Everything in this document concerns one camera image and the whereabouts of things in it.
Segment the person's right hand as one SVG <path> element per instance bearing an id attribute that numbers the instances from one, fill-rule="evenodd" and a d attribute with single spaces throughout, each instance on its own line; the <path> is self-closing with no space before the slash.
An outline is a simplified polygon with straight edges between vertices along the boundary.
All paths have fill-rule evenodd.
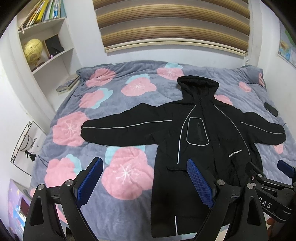
<path id="1" fill-rule="evenodd" d="M 266 224 L 268 225 L 267 235 L 268 235 L 268 240 L 269 240 L 270 238 L 274 237 L 277 234 L 277 231 L 274 228 L 275 220 L 272 217 L 270 217 L 266 221 Z"/>

